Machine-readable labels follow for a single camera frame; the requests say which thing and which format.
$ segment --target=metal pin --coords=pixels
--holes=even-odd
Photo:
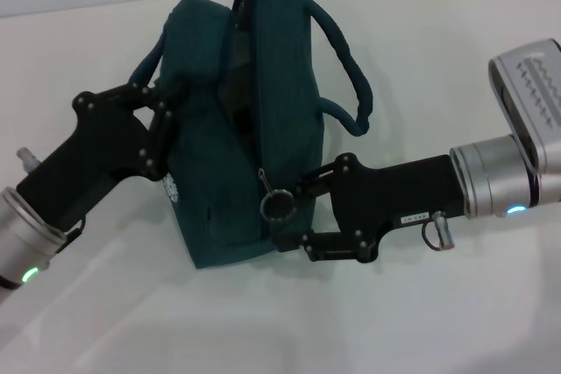
[[[432,221],[435,223],[438,238],[440,239],[440,249],[443,251],[453,249],[455,244],[450,229],[448,228],[448,222],[446,221],[444,212],[439,210],[432,214]]]
[[[261,180],[261,182],[263,183],[263,186],[265,186],[265,190],[267,193],[272,193],[273,190],[271,188],[271,185],[269,184],[269,182],[266,179],[265,176],[265,171],[263,170],[263,168],[259,169],[259,179]]]
[[[41,161],[39,161],[37,157],[27,148],[19,149],[16,152],[16,155],[18,155],[18,158],[21,159],[24,165],[24,171],[28,174],[41,164]]]

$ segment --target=zipper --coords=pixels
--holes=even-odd
[[[253,127],[255,129],[255,155],[257,159],[257,170],[255,172],[255,178],[259,183],[258,187],[258,201],[259,204],[265,197],[265,187],[261,184],[259,179],[259,169],[266,171],[265,162],[263,160],[263,121],[261,119],[261,98],[260,90],[258,84],[258,72],[257,72],[257,37],[256,37],[256,21],[257,21],[257,0],[252,0],[252,10],[251,10],[251,21],[250,21],[250,33],[249,33],[249,49],[250,49],[250,71],[251,71],[251,81],[252,81],[252,102],[253,102]],[[270,227],[265,223],[261,214],[259,213],[259,232],[261,233],[260,240],[270,237]]]
[[[245,143],[245,140],[241,137],[241,135],[238,133],[238,130],[236,129],[236,127],[231,123],[230,119],[228,118],[228,115],[226,113],[226,110],[224,108],[224,105],[222,104],[222,101],[220,101],[220,98],[218,98],[217,94],[214,95],[215,97],[215,102],[217,103],[217,107],[220,109],[220,114],[222,116],[222,119],[224,120],[224,122],[226,123],[226,125],[229,127],[230,132],[233,134],[233,137],[236,139],[236,141],[238,142],[239,147],[242,149],[243,154],[245,155],[245,157],[247,158],[248,163],[250,164],[250,167],[252,169],[252,173],[253,173],[253,179],[255,180],[255,183],[257,185],[257,203],[261,203],[262,198],[265,195],[265,189],[263,188],[263,186],[261,185],[261,182],[259,181],[259,169],[261,168],[261,163],[262,163],[262,156],[261,156],[261,148],[259,145],[259,141],[255,142],[255,155],[253,155],[251,149],[249,148],[249,146]],[[257,120],[259,117],[258,115],[260,115],[260,113],[256,112],[257,110],[254,110],[254,119]],[[264,221],[263,218],[261,217],[261,214],[259,212],[259,205],[257,206],[257,208],[255,209],[257,214],[259,215],[259,222],[258,222],[258,230],[259,230],[259,236],[257,237],[258,240],[262,240],[263,238],[268,237],[269,235],[269,230],[268,230],[268,225],[264,225]]]
[[[222,62],[221,68],[223,70],[221,71],[222,77],[219,78],[220,80],[222,80],[225,77],[225,74],[227,72],[228,62],[230,60],[230,55],[231,55],[232,38],[233,38],[234,32],[236,31],[236,17],[235,17],[234,12],[231,12],[229,20],[230,20],[230,22],[228,24],[228,30],[227,30],[228,34],[224,37],[223,56],[222,56],[222,59],[221,59],[221,62]],[[250,43],[249,44],[250,44],[249,45],[249,49],[250,49],[250,76],[252,76],[253,74],[255,74],[255,65],[254,65],[255,54],[254,54],[254,51],[253,51],[254,37],[253,37],[252,33],[250,33]],[[256,83],[255,83],[254,78],[252,77],[252,106],[253,106],[253,120],[254,120],[253,121],[253,126],[254,126],[254,130],[259,126],[259,130],[256,131],[256,133],[255,133],[256,139],[258,139],[255,143],[255,157],[254,157],[252,151],[250,150],[250,148],[245,143],[244,139],[242,139],[241,135],[239,134],[238,130],[236,129],[236,127],[234,126],[232,121],[228,118],[228,113],[226,112],[226,109],[225,109],[222,101],[218,97],[219,84],[214,91],[214,99],[215,99],[215,102],[218,106],[218,109],[220,109],[220,114],[222,116],[222,119],[225,121],[227,126],[230,128],[230,131],[234,134],[234,138],[238,141],[238,144],[240,145],[240,147],[244,151],[245,156],[248,158],[251,166],[255,170],[254,171],[255,172],[255,180],[257,180],[258,185],[260,185],[260,183],[259,183],[259,168],[260,168],[261,161],[262,161],[261,145],[260,145],[261,117],[260,117],[259,108],[258,108],[259,104],[255,101],[255,97],[256,97],[255,86],[256,86]]]

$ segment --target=green led light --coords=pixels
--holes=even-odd
[[[30,269],[29,271],[27,271],[27,272],[25,273],[25,275],[24,275],[24,277],[21,279],[21,281],[22,281],[23,283],[27,282],[27,281],[28,281],[30,278],[32,278],[33,275],[34,275],[35,273],[37,273],[38,271],[39,271],[39,268],[38,268],[38,267],[33,267],[32,269]]]

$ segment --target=metal cylinder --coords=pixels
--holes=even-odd
[[[49,229],[16,190],[5,188],[0,194],[0,302],[31,273],[46,269],[65,241],[64,234]]]
[[[444,212],[439,210],[432,214],[432,222],[435,223],[438,238],[440,238],[440,250],[446,251],[453,249],[455,247],[454,240],[452,239],[452,234],[448,228],[448,221],[446,221]]]
[[[503,216],[512,207],[529,206],[529,173],[511,136],[452,148],[450,155],[468,218]]]

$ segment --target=white table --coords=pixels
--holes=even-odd
[[[126,81],[178,1],[0,20],[0,186],[24,176],[18,147],[45,157],[70,135],[75,95]],[[488,60],[561,39],[560,0],[317,2],[375,98],[367,136],[326,119],[326,161],[354,152],[389,166],[507,134]],[[354,112],[319,31],[314,67],[322,95]],[[318,205],[317,230],[336,228],[329,208]],[[447,253],[426,248],[415,227],[389,234],[370,265],[294,252],[196,271],[161,184],[127,180],[89,215],[86,234],[2,305],[0,370],[558,373],[560,211],[452,220],[457,248]]]

